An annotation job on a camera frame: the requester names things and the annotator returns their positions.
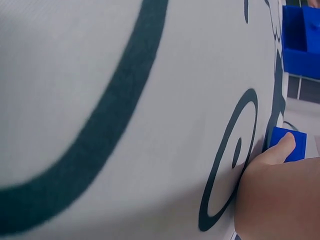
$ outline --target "blue bin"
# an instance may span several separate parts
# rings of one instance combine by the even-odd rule
[[[320,9],[283,6],[284,71],[320,79]]]

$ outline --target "dark green curved line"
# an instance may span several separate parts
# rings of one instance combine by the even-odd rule
[[[110,83],[65,154],[29,182],[0,190],[0,236],[20,233],[49,220],[93,182],[126,130],[148,80],[167,6],[168,0],[143,0]]]
[[[256,91],[252,88],[248,89],[242,95],[242,97],[238,101],[237,105],[235,106],[234,111],[231,115],[231,118],[225,128],[225,131],[224,131],[220,146],[218,148],[218,151],[215,155],[213,166],[212,166],[209,178],[206,182],[206,185],[205,185],[205,188],[203,191],[203,195],[202,195],[202,199],[201,199],[201,204],[200,204],[199,217],[198,217],[198,227],[199,227],[200,231],[202,231],[202,232],[208,231],[213,225],[215,225],[217,223],[217,221],[224,214],[225,210],[227,209],[227,207],[229,206],[230,202],[232,201],[232,199],[234,198],[234,196],[237,192],[239,181],[236,184],[236,187],[234,188],[233,192],[231,193],[229,199],[226,201],[224,206],[214,216],[209,216],[209,214],[208,214],[209,200],[210,200],[212,188],[214,186],[214,182],[215,182],[215,179],[217,176],[219,165],[221,163],[223,154],[225,152],[226,146],[229,141],[229,137],[230,137],[235,125],[236,125],[236,122],[237,122],[242,110],[249,103],[253,103],[254,108],[255,108],[254,125],[253,125],[253,130],[252,130],[250,146],[249,146],[248,153],[247,153],[247,156],[246,156],[246,159],[244,162],[244,167],[241,171],[239,179],[241,178],[242,174],[244,173],[246,166],[249,162],[249,157],[250,157],[251,150],[252,150],[252,147],[254,144],[256,127],[257,127],[257,118],[258,118],[258,97],[257,97]]]
[[[288,124],[288,125],[292,128],[293,131],[299,132],[298,128],[296,128],[296,127],[295,127],[293,124],[291,124],[290,122],[288,122],[288,121],[283,121],[283,123],[284,123],[284,124]]]

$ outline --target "spiral design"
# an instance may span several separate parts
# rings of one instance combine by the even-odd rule
[[[248,89],[242,95],[242,97],[238,101],[237,105],[235,106],[235,109],[231,115],[231,118],[230,118],[227,126],[226,126],[226,129],[224,131],[220,146],[219,146],[218,151],[216,153],[216,156],[214,158],[213,166],[212,166],[209,178],[206,182],[205,189],[204,189],[204,192],[202,195],[202,200],[201,200],[200,210],[199,210],[198,227],[203,232],[208,231],[221,218],[222,214],[225,212],[225,210],[229,206],[231,200],[233,199],[233,197],[237,191],[239,182],[237,183],[235,189],[232,191],[230,197],[228,198],[226,203],[223,205],[223,207],[214,216],[209,216],[208,206],[209,206],[210,195],[211,195],[214,183],[215,183],[215,179],[217,176],[217,172],[218,172],[222,157],[224,155],[226,146],[229,141],[229,137],[230,137],[235,125],[236,125],[236,122],[237,122],[241,112],[249,103],[254,104],[255,117],[254,117],[254,125],[253,125],[253,130],[252,130],[252,135],[251,135],[250,146],[249,146],[248,153],[247,153],[247,156],[246,156],[246,159],[244,162],[244,167],[241,171],[240,176],[242,176],[242,174],[244,173],[244,171],[246,169],[246,166],[248,165],[250,153],[252,151],[253,144],[254,144],[256,127],[257,127],[257,118],[258,118],[258,97],[257,97],[256,91],[252,88]],[[241,142],[242,142],[241,138],[239,138],[237,145],[235,147],[235,151],[234,151],[232,168],[234,168],[236,166],[236,163],[238,161],[240,150],[241,150]]]

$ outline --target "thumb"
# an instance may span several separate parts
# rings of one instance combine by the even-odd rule
[[[287,132],[277,145],[257,156],[254,161],[268,165],[283,164],[295,147],[295,137],[292,133]]]

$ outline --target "blue plastic cube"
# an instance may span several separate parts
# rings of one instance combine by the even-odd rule
[[[292,133],[295,140],[295,149],[293,152],[285,159],[285,163],[287,162],[295,162],[301,159],[305,159],[306,156],[306,146],[307,146],[307,134],[299,131],[288,130],[280,127],[274,127],[271,140],[270,147],[275,146],[280,139],[282,139],[286,133]]]

